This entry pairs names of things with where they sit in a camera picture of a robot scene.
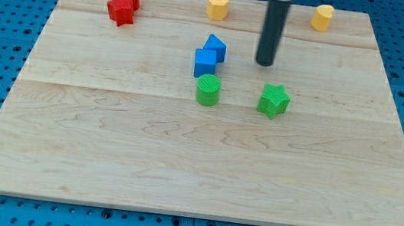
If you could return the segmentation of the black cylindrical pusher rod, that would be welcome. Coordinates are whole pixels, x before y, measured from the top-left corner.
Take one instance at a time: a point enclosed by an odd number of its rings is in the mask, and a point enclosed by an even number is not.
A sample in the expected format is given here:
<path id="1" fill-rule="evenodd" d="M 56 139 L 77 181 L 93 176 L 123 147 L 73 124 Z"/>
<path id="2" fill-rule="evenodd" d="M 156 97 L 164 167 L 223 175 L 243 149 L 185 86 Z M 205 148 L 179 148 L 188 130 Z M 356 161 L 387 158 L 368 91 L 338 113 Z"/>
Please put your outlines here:
<path id="1" fill-rule="evenodd" d="M 262 67 L 270 67 L 274 63 L 290 6 L 291 1 L 269 0 L 267 3 L 263 28 L 255 54 L 256 62 Z"/>

